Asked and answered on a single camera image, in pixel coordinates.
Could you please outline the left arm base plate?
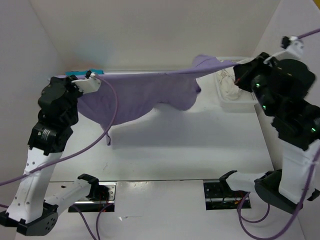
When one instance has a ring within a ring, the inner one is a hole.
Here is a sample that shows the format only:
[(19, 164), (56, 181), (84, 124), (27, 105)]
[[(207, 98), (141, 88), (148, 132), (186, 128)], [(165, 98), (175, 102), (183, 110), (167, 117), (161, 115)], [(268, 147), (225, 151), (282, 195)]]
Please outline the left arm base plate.
[(82, 213), (98, 213), (104, 207), (104, 212), (113, 212), (115, 209), (116, 199), (116, 182), (101, 181), (99, 183), (101, 191), (93, 199), (83, 197), (76, 201), (73, 205), (76, 206)]

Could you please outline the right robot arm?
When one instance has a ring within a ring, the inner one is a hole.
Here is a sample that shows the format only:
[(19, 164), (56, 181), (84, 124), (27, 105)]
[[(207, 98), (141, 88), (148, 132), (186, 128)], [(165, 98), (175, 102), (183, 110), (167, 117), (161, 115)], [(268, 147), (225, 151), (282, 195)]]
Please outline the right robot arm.
[(282, 168), (258, 174), (232, 170), (219, 181), (225, 193), (254, 192), (265, 203), (287, 213), (313, 201), (320, 192), (306, 186), (313, 175), (310, 166), (320, 146), (320, 109), (305, 97), (316, 76), (301, 61), (261, 53), (234, 68), (235, 84), (254, 93), (282, 144)]

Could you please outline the teal t shirt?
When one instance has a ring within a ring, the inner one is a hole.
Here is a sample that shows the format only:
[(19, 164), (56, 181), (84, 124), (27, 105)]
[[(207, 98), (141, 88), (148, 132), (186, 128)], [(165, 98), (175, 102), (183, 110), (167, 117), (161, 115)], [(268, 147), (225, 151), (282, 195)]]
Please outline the teal t shirt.
[(92, 73), (98, 74), (98, 75), (103, 75), (104, 71), (101, 69), (89, 69), (89, 70), (77, 70), (77, 71), (66, 71), (65, 75), (66, 76), (71, 76), (71, 75), (75, 75), (75, 76), (85, 76), (87, 74), (87, 72), (90, 71)]

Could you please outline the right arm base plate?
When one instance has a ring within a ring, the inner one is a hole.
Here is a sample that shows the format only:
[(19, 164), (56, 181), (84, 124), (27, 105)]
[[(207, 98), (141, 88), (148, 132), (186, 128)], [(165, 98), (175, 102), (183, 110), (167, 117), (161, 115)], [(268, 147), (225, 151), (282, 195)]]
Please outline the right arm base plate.
[(247, 192), (232, 191), (223, 188), (219, 181), (204, 181), (204, 198), (206, 210), (233, 210), (237, 209)]

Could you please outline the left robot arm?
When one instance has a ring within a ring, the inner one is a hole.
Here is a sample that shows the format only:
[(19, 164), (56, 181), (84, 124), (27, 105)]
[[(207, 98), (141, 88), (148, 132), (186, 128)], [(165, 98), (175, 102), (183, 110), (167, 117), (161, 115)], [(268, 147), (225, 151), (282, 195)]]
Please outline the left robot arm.
[(89, 72), (76, 76), (52, 77), (38, 99), (38, 122), (28, 140), (27, 162), (12, 203), (0, 214), (0, 224), (16, 228), (24, 236), (45, 236), (59, 215), (81, 198), (93, 200), (99, 195), (99, 179), (80, 175), (59, 193), (45, 197), (50, 179), (73, 134), (78, 120), (78, 99), (96, 92), (101, 82)]

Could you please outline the lavender t shirt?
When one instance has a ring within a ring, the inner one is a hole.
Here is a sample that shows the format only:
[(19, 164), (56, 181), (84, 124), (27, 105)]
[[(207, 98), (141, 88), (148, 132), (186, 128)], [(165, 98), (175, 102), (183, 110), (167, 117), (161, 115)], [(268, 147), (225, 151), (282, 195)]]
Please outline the lavender t shirt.
[(78, 99), (80, 114), (99, 124), (104, 132), (112, 126), (136, 120), (157, 104), (169, 104), (186, 111), (202, 91), (197, 79), (234, 66), (214, 56), (198, 55), (187, 69), (141, 74), (99, 75), (96, 92)]

